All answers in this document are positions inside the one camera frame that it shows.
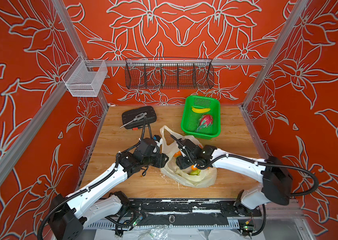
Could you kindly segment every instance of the wall shelf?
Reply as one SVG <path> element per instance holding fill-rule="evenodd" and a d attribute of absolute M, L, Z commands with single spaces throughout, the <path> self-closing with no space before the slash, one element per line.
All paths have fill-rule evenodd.
<path fill-rule="evenodd" d="M 105 61 L 95 69 L 87 66 L 87 62 L 78 56 L 62 77 L 73 97 L 97 97 L 108 73 Z"/>
<path fill-rule="evenodd" d="M 127 58 L 128 89 L 210 89 L 214 86 L 211 59 Z"/>

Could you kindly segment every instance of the red wallpaper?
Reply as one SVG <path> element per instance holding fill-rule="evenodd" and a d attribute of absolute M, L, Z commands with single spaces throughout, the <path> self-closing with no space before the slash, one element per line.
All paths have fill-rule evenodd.
<path fill-rule="evenodd" d="M 0 239 L 36 239 L 51 200 L 75 190 L 102 115 L 98 98 L 64 94 L 0 187 Z"/>
<path fill-rule="evenodd" d="M 300 203 L 317 239 L 338 239 L 338 0 L 308 4 L 248 112 L 269 154 L 318 176 Z"/>
<path fill-rule="evenodd" d="M 140 56 L 266 58 L 295 1 L 64 2 L 90 59 L 124 60 Z M 127 90 L 123 68 L 112 67 L 103 91 L 109 102 L 118 105 L 183 104 L 190 94 L 212 96 L 222 104 L 240 104 L 260 67 L 228 69 L 216 69 L 213 89 L 178 92 Z"/>
<path fill-rule="evenodd" d="M 50 0 L 0 1 L 0 161 L 76 57 Z M 75 190 L 103 111 L 65 93 L 0 187 L 0 239 L 36 239 L 50 200 Z"/>
<path fill-rule="evenodd" d="M 76 57 L 48 0 L 0 1 L 0 159 Z"/>

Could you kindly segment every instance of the plastic bag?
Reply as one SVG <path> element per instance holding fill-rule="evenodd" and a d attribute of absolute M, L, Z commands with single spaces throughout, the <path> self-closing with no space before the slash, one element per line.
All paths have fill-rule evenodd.
<path fill-rule="evenodd" d="M 181 170 L 179 166 L 175 163 L 175 158 L 173 157 L 176 152 L 180 151 L 178 148 L 178 144 L 173 142 L 169 146 L 166 144 L 166 139 L 164 136 L 164 130 L 167 130 L 170 134 L 175 136 L 176 138 L 187 138 L 190 139 L 194 144 L 199 145 L 201 147 L 202 144 L 193 136 L 182 136 L 176 132 L 173 132 L 166 125 L 160 129 L 161 136 L 163 139 L 162 143 L 162 153 L 165 153 L 169 157 L 169 161 L 166 163 L 165 167 L 161 168 L 161 173 L 174 179 L 176 182 L 181 183 L 182 185 L 189 187 L 209 187 L 213 185 L 217 178 L 217 169 L 214 167 L 207 168 L 205 170 L 201 170 L 199 175 L 189 175 L 186 173 L 186 170 Z"/>

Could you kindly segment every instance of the black tray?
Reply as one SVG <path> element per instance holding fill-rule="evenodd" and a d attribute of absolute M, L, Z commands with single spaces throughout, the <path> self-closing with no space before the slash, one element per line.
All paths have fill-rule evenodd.
<path fill-rule="evenodd" d="M 152 106 L 145 106 L 137 109 L 132 109 L 129 111 L 126 111 L 122 114 L 122 124 L 124 125 L 127 122 L 130 122 L 140 113 L 147 113 L 147 121 L 149 123 L 153 123 L 157 121 L 157 115 L 154 111 L 154 108 Z M 135 122 L 131 122 L 128 125 L 125 126 L 126 129 L 132 129 L 133 127 L 142 127 L 144 124 L 144 119 L 137 120 Z"/>

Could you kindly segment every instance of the green plastic basket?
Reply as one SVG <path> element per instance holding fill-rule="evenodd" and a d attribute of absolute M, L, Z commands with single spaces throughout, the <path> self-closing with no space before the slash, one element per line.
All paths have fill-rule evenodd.
<path fill-rule="evenodd" d="M 191 107 L 195 108 L 210 108 L 207 113 L 195 113 Z M 210 114 L 213 117 L 213 124 L 209 127 L 201 128 L 197 130 L 200 118 Z M 211 139 L 217 137 L 221 133 L 221 105 L 219 101 L 214 98 L 202 97 L 202 96 L 189 96 L 185 101 L 185 109 L 183 110 L 181 128 L 187 135 L 193 135 L 195 137 Z"/>

